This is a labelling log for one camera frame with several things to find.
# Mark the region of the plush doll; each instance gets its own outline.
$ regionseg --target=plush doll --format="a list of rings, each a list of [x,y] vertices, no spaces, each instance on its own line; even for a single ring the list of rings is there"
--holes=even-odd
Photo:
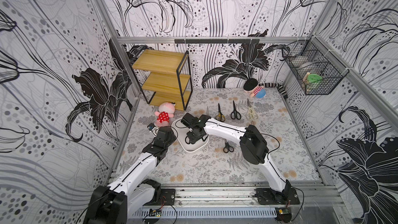
[[[170,118],[174,117],[176,104],[174,102],[165,102],[159,106],[159,111],[155,112],[158,119],[155,122],[157,127],[166,127],[169,125]]]
[[[251,93],[250,97],[255,96],[256,98],[262,98],[266,95],[264,86],[259,86],[255,78],[248,79],[245,85],[243,85],[243,90],[247,93]]]

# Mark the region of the patterned wall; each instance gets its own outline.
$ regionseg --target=patterned wall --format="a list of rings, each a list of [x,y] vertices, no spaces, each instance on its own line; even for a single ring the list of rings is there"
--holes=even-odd
[[[105,0],[115,28],[126,37],[308,36],[325,2]],[[181,47],[152,46],[160,50],[189,50],[194,60],[195,87],[241,87],[252,77],[260,82],[281,83],[288,72],[288,67],[282,66],[280,61],[283,45],[194,44]]]
[[[392,106],[398,106],[397,0],[338,0],[320,36]]]
[[[320,35],[397,107],[397,0],[338,0]],[[294,77],[288,103],[327,181],[355,223],[398,222],[398,137],[347,79],[305,96]]]
[[[134,103],[92,0],[0,0],[0,222],[75,223]]]

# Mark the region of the scissors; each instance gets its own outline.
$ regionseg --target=scissors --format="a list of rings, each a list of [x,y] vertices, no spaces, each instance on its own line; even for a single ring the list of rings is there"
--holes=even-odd
[[[249,99],[248,99],[248,111],[246,113],[246,118],[248,120],[258,119],[258,114],[255,112],[255,110],[254,110],[253,106],[251,105]]]
[[[235,149],[232,146],[230,146],[228,142],[225,142],[225,147],[222,150],[224,151],[224,153],[228,153],[228,152],[234,152]]]
[[[221,113],[220,103],[218,104],[218,115],[216,116],[216,120],[224,122],[225,116]]]
[[[240,115],[240,113],[236,110],[235,107],[235,101],[232,101],[232,103],[234,104],[234,110],[231,113],[231,119],[237,119],[240,120],[242,118],[242,116]]]

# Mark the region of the green lid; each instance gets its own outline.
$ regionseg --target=green lid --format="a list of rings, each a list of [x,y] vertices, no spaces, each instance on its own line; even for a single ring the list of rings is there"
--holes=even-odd
[[[322,76],[317,75],[316,73],[311,73],[308,75],[307,80],[310,83],[316,82],[316,81],[322,80]]]

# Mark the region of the red polka dot dress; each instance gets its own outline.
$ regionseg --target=red polka dot dress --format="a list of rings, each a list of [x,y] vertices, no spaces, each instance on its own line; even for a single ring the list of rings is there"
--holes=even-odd
[[[162,123],[163,121],[169,122],[169,114],[167,112],[161,112],[158,116],[158,121]]]

